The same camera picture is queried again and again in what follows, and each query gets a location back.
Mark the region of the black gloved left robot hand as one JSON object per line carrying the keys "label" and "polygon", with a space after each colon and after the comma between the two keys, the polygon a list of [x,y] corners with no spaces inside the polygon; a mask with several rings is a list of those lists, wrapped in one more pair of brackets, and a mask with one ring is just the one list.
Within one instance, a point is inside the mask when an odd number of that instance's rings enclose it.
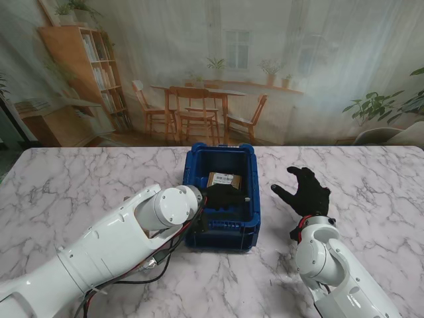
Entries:
{"label": "black gloved left robot hand", "polygon": [[214,184],[201,190],[205,197],[205,206],[209,209],[219,210],[232,205],[240,205],[249,202],[250,198],[231,184]]}

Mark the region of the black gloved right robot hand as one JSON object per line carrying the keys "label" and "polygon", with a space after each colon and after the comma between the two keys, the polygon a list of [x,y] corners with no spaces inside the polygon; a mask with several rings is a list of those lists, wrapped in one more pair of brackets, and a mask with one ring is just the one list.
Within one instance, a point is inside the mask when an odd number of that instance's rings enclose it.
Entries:
{"label": "black gloved right robot hand", "polygon": [[297,178],[296,193],[293,195],[277,184],[272,184],[271,190],[301,217],[327,216],[331,190],[322,187],[309,168],[290,166],[287,171]]}

